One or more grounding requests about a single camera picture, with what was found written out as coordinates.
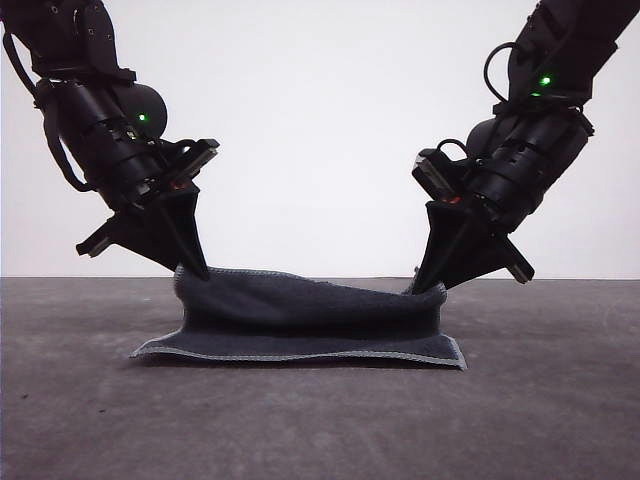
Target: cable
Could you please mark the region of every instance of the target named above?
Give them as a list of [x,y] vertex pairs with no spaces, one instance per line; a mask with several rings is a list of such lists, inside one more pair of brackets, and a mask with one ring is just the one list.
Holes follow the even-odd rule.
[[459,146],[464,152],[464,154],[467,156],[467,158],[470,157],[469,149],[467,148],[467,146],[464,143],[462,143],[460,140],[456,140],[455,138],[447,138],[446,140],[441,141],[436,147],[436,150],[442,150],[442,147],[448,144]]
[[496,96],[496,98],[500,100],[500,102],[502,103],[507,103],[508,100],[505,97],[503,97],[500,94],[500,92],[498,92],[495,89],[495,87],[491,84],[491,80],[489,79],[489,67],[491,66],[491,62],[493,61],[493,58],[502,50],[506,50],[507,48],[515,48],[520,51],[523,51],[522,45],[520,45],[519,43],[516,43],[516,42],[503,43],[502,45],[498,45],[496,48],[493,49],[493,51],[489,54],[489,56],[487,57],[487,61],[484,64],[484,82],[487,84],[487,88],[491,91],[491,93],[493,93]]
[[2,44],[4,45],[4,49],[9,56],[9,61],[11,62],[11,65],[13,65],[13,68],[18,74],[18,77],[20,78],[24,86],[27,87],[29,93],[31,93],[31,95],[35,97],[36,86],[33,84],[31,78],[29,77],[29,74],[22,66],[22,62],[20,62],[20,57],[18,56],[18,51],[16,50],[16,44],[13,43],[13,36],[9,32],[5,32],[4,36],[2,37]]

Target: dark gray towel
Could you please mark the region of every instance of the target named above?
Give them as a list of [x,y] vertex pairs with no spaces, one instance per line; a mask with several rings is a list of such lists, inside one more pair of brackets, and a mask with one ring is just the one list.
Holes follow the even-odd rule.
[[212,361],[386,358],[466,368],[440,333],[444,286],[422,295],[343,287],[278,272],[210,268],[202,281],[183,268],[175,290],[183,327],[133,357],[173,354]]

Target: gray concrete floor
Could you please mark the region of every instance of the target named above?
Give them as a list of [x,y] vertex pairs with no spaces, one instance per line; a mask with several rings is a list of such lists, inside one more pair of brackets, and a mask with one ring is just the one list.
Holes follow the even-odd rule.
[[169,279],[2,290],[6,480],[640,478],[640,282],[455,289],[467,372],[132,361],[180,325]]

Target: white wall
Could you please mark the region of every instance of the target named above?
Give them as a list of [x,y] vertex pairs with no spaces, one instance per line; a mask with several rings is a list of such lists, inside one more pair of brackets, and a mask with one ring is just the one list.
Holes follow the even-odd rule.
[[[490,116],[484,59],[535,0],[106,3],[120,64],[169,106],[165,137],[222,143],[197,178],[210,265],[408,276],[428,228],[415,155]],[[640,278],[639,40],[637,20],[597,79],[597,136],[513,235],[539,278]],[[76,256],[109,212],[62,179],[7,61],[2,77],[3,274],[168,274],[120,247]]]

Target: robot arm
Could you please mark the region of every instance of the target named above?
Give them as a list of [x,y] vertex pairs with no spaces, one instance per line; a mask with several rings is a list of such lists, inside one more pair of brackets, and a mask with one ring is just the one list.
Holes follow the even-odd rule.
[[[583,114],[594,76],[640,11],[640,0],[543,0],[516,42],[495,49],[485,80],[500,103],[452,162],[438,148],[418,156],[413,175],[433,198],[431,232],[413,293],[447,288],[507,268],[521,283],[534,270],[507,236],[541,204],[545,192],[594,134]],[[488,80],[500,50],[511,48],[509,97]]]
[[[100,0],[0,0],[3,44],[44,114],[51,153],[78,191],[96,191],[115,214],[78,253],[96,256],[119,244],[165,267],[184,265],[207,278],[192,179],[216,155],[215,140],[167,142],[167,109],[135,72],[118,66],[115,35]],[[31,52],[34,85],[13,36]],[[61,139],[82,169],[79,180]]]

